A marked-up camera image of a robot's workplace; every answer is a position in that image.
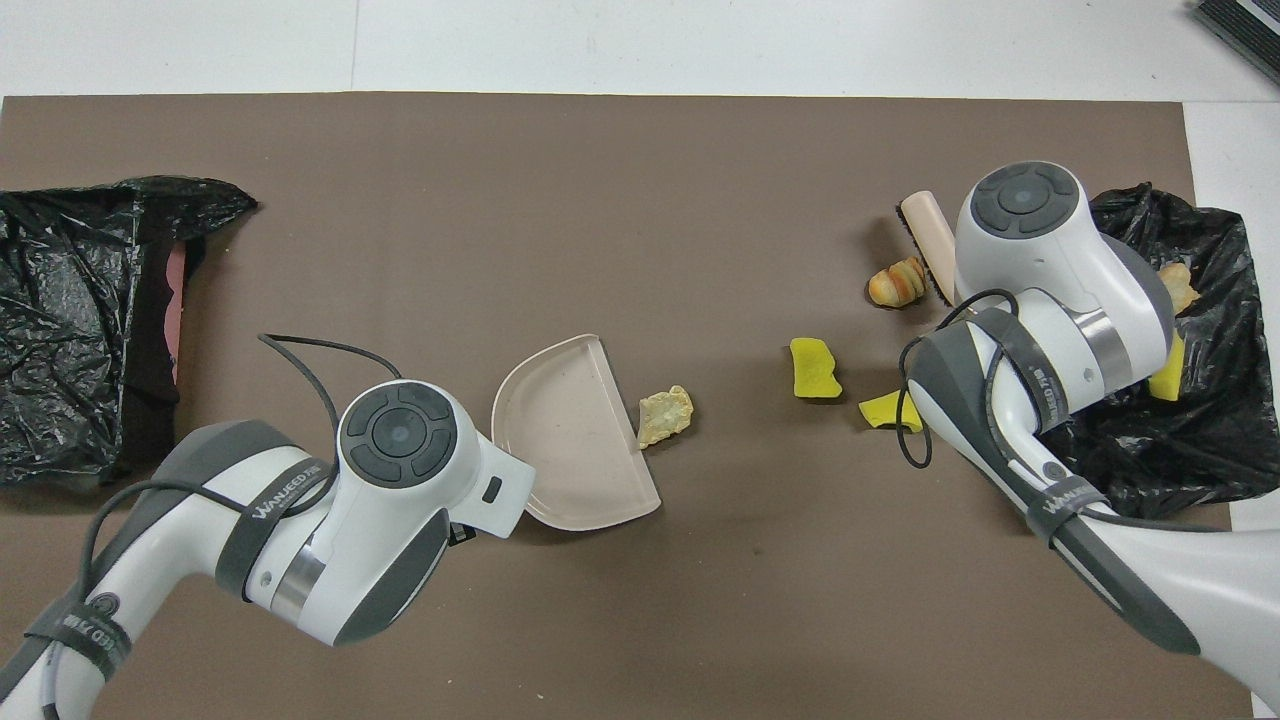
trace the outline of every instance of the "brush handle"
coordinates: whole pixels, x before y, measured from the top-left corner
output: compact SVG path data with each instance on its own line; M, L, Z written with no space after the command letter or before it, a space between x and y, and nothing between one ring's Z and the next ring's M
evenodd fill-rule
M928 190L913 193L900 205L906 228L911 231L920 255L924 256L924 265L933 275L942 299L947 305L955 305L956 292L956 238L951 234L951 225L947 224L942 209L938 208L937 199Z

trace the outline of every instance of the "yellow sponge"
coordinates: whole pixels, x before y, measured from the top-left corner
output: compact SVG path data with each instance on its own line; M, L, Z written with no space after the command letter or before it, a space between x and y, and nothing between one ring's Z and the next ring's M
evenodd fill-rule
M900 391L895 389L893 392L874 400L859 402L858 409L863 411L863 418L867 418L867 423L870 427L892 428L897 424L899 393ZM920 414L915 411L915 404L911 402L910 395L902 398L902 425L913 433L918 433L924 429L924 423L920 421Z
M1183 361L1187 359L1187 343L1183 337L1174 333L1174 346L1169 350L1169 360L1165 366L1151 375L1147 380L1151 396L1174 402L1183 387Z
M827 343L815 337L791 341L791 363L795 365L796 397L840 397L845 388L836 377L836 359Z

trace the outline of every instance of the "food scrap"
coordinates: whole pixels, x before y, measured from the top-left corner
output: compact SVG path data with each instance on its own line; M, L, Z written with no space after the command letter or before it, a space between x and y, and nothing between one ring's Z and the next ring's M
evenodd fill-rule
M1183 263L1165 265L1158 273L1160 282L1165 283L1169 297L1174 301L1174 315L1181 315L1192 302L1199 299L1199 293L1192 290L1192 272Z
M692 416L694 401L680 386L645 397L640 401L640 432L636 437L640 450L684 430Z
M815 337L791 341L791 363L795 368L792 392L796 397L840 397L845 388L836 380L836 357L827 343Z
M924 295L924 265L913 255L872 275L867 295L882 307L901 307Z
M892 428L897 425L897 396L901 391L893 391L888 395L882 395L874 400L867 400L858 404L858 409L861 410L863 418L873 428ZM908 393L902 398L902 425L918 433L924 429L924 423L920 420L920 414L915 410L915 404L911 402L911 396Z

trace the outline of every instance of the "white surface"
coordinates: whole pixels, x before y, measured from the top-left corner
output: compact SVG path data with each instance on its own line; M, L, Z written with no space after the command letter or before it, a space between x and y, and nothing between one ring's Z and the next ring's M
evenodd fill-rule
M1277 100L1178 0L366 3L356 90Z
M457 90L1170 100L1280 305L1280 88L1183 0L0 0L4 95ZM1272 351L1272 375L1276 356ZM1280 498L1233 507L1280 525Z
M1262 702L1261 697L1258 697L1256 694L1251 694L1251 700L1253 701L1253 716L1254 717L1275 717L1276 716L1276 711L1271 710L1270 707L1267 707L1267 703Z

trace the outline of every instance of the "pink object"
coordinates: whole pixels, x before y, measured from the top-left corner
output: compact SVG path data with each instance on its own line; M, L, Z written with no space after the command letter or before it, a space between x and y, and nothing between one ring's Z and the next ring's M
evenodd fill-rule
M169 254L169 264L165 265L165 278L173 297L169 299L169 307L164 314L164 340L169 343L169 355L173 356L173 380L178 382L178 337L182 325L182 288L187 274L187 245L177 243Z

